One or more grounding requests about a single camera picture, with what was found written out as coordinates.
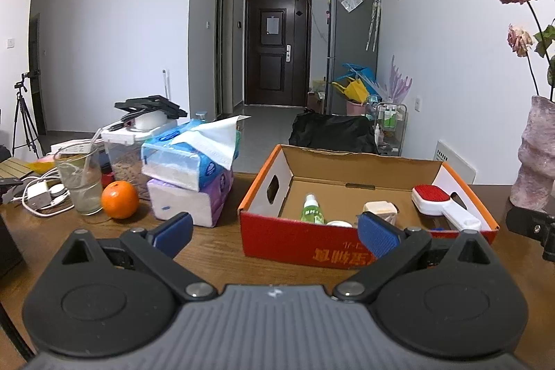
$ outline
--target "metal rack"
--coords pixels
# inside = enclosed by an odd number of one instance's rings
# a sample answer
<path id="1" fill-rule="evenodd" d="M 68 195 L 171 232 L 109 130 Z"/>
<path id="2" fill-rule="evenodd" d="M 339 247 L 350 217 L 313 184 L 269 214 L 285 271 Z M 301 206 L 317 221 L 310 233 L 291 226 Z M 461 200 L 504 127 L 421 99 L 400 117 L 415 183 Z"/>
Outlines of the metal rack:
<path id="1" fill-rule="evenodd" d="M 375 107 L 374 128 L 379 126 L 383 132 L 383 139 L 376 143 L 381 156 L 399 157 L 403 151 L 404 133 L 407 129 L 407 106 L 380 102 Z M 394 120 L 387 120 L 387 111 L 395 111 Z"/>

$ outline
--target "tissue pack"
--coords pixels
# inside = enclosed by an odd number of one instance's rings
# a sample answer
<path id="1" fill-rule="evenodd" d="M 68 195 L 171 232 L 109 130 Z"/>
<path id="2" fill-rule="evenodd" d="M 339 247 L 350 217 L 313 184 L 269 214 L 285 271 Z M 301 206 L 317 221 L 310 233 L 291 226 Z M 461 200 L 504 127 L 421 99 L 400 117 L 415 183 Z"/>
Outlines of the tissue pack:
<path id="1" fill-rule="evenodd" d="M 146 184 L 152 210 L 159 220 L 169 220 L 180 212 L 189 212 L 195 226 L 214 227 L 233 184 L 233 172 L 223 170 L 200 192 L 185 190 L 167 182 L 151 179 Z"/>
<path id="2" fill-rule="evenodd" d="M 187 143 L 171 144 L 183 132 L 205 122 L 191 120 L 143 143 L 143 173 L 187 190 L 201 191 L 224 168 Z"/>

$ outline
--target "doorway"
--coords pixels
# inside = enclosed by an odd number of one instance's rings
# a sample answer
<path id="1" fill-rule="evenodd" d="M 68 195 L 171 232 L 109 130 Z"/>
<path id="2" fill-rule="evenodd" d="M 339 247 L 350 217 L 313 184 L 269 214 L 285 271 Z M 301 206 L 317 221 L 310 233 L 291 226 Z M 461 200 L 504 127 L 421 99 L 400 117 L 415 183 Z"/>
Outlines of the doorway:
<path id="1" fill-rule="evenodd" d="M 217 120 L 233 113 L 233 0 L 216 0 L 214 102 Z"/>
<path id="2" fill-rule="evenodd" d="M 246 0 L 245 104 L 305 107 L 312 0 Z"/>
<path id="3" fill-rule="evenodd" d="M 35 16 L 29 22 L 29 80 L 31 81 L 31 102 L 38 135 L 46 135 L 46 120 L 41 91 L 41 68 L 39 65 L 39 18 Z"/>

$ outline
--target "pink vase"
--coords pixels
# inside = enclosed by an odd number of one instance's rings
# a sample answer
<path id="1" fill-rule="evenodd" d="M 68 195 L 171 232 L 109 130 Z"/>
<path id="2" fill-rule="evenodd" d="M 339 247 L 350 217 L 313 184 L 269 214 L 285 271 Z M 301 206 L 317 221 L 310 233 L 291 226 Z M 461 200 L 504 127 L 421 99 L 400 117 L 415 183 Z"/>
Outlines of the pink vase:
<path id="1" fill-rule="evenodd" d="M 532 96 L 518 159 L 522 166 L 511 190 L 511 202 L 517 207 L 542 211 L 555 180 L 555 103 L 549 99 Z"/>

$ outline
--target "red brush bristles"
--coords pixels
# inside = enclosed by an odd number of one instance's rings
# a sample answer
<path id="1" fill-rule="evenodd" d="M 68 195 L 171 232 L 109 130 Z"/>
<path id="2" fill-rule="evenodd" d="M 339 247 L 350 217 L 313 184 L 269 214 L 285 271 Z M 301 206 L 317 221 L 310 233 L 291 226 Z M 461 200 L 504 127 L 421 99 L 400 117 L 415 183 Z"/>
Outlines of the red brush bristles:
<path id="1" fill-rule="evenodd" d="M 445 202 L 451 199 L 448 194 L 435 185 L 417 185 L 415 190 L 424 201 Z"/>

